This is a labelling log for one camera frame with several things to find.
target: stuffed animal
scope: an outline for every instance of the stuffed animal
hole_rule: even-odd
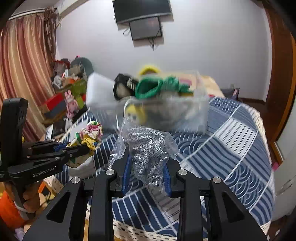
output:
[[[65,97],[66,97],[65,101],[67,104],[66,116],[69,119],[72,119],[75,113],[79,110],[78,103],[74,99],[74,96],[72,95],[71,90],[68,90],[68,92],[65,91]]]

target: blue patterned tablecloth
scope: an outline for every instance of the blue patterned tablecloth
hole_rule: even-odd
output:
[[[211,179],[218,176],[236,194],[260,226],[272,218],[274,208],[274,179],[264,132],[256,124],[256,111],[231,99],[212,98],[209,105],[206,133],[171,132],[180,154],[177,160],[182,168],[197,177]],[[109,121],[104,113],[95,116],[86,112],[73,127],[97,120],[103,126],[103,142],[93,158],[95,177],[108,166],[110,152],[116,141],[115,130],[104,130]],[[63,142],[71,141],[71,131]],[[56,178],[65,185],[72,169]],[[176,237],[178,230],[180,199],[171,199],[158,190],[144,186],[136,178],[131,180],[132,188],[124,198],[113,199],[113,218],[136,229]],[[206,222],[203,198],[202,215]]]

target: silver screw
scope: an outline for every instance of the silver screw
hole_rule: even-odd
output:
[[[178,173],[183,176],[187,174],[187,171],[185,169],[180,169]]]
[[[219,177],[214,177],[213,178],[213,182],[214,183],[220,183],[221,182],[221,179]]]
[[[108,170],[106,171],[106,174],[107,174],[107,175],[112,175],[112,174],[114,174],[114,170],[113,170],[113,169],[108,169]]]
[[[79,177],[74,177],[74,178],[72,178],[71,182],[74,183],[74,184],[79,183],[80,178]]]

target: human hand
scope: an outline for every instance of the human hand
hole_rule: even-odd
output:
[[[40,207],[40,198],[38,189],[41,183],[33,183],[31,185],[26,186],[26,191],[23,193],[23,198],[27,200],[23,205],[24,208],[29,212],[35,212]],[[12,191],[12,184],[9,182],[4,183],[5,190],[9,195],[10,199],[14,201],[15,197]]]

